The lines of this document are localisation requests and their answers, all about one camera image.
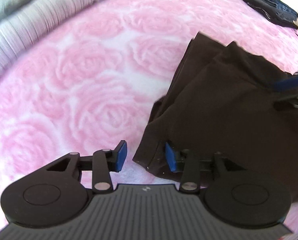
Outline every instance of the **pink blanket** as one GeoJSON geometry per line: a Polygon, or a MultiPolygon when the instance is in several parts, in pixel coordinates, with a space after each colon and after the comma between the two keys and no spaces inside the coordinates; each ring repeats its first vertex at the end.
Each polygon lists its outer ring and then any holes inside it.
{"type": "MultiPolygon", "coordinates": [[[[131,161],[156,99],[201,31],[298,67],[298,32],[241,0],[105,0],[48,34],[0,81],[0,194],[71,151],[91,155],[121,139],[129,154],[116,183],[163,183],[131,161]]],[[[90,174],[83,183],[91,186],[90,174]]],[[[286,224],[298,232],[298,204],[286,224]]],[[[0,229],[6,225],[0,208],[0,229]]]]}

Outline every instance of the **fuzzy bedspread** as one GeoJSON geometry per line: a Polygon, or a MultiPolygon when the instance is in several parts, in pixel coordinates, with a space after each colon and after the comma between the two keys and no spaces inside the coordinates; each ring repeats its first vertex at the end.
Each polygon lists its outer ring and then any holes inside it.
{"type": "MultiPolygon", "coordinates": [[[[282,70],[298,68],[298,32],[271,24],[242,0],[95,4],[49,33],[0,80],[0,194],[68,152],[91,155],[121,139],[129,154],[113,182],[165,183],[131,159],[154,101],[167,92],[198,31],[223,44],[235,40],[282,70]]],[[[82,182],[91,187],[90,173],[82,182]]],[[[0,229],[6,223],[0,208],[0,229]]],[[[286,224],[298,232],[298,204],[286,224]]]]}

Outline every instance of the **bed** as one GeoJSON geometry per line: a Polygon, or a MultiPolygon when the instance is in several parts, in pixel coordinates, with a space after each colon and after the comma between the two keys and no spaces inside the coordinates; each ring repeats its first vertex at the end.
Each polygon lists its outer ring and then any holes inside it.
{"type": "MultiPolygon", "coordinates": [[[[169,183],[132,162],[155,100],[198,31],[235,40],[288,72],[298,31],[273,25],[242,0],[104,0],[23,53],[0,79],[0,195],[11,182],[72,151],[124,139],[113,183],[169,183]]],[[[91,187],[90,173],[82,183],[91,187]]],[[[6,225],[0,208],[0,229],[6,225]]],[[[298,203],[285,221],[298,232],[298,203]]]]}

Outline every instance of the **brown fabric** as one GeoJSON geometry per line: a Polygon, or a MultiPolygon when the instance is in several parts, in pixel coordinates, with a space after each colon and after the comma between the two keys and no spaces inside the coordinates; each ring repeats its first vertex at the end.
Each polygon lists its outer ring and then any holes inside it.
{"type": "MultiPolygon", "coordinates": [[[[235,42],[224,47],[198,33],[167,95],[154,104],[133,160],[158,177],[179,181],[181,174],[170,172],[165,160],[167,140],[201,158],[220,151],[283,182],[298,201],[298,109],[273,109],[282,94],[271,90],[287,76],[235,42]]],[[[201,174],[201,180],[207,186],[210,174],[201,174]]]]}

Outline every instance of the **black garment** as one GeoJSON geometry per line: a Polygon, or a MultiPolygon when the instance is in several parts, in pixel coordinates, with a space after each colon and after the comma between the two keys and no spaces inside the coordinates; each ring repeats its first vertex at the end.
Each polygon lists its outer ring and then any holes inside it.
{"type": "MultiPolygon", "coordinates": [[[[298,109],[276,111],[273,102],[281,94],[271,89],[287,76],[235,42],[224,47],[198,33],[167,95],[154,104],[133,160],[158,177],[180,181],[165,159],[167,140],[201,158],[219,151],[283,182],[298,201],[298,109]]],[[[204,186],[210,179],[201,174],[204,186]]]]}
{"type": "Polygon", "coordinates": [[[294,21],[298,13],[280,0],[243,0],[251,8],[262,14],[268,21],[282,27],[298,29],[294,21]]]}

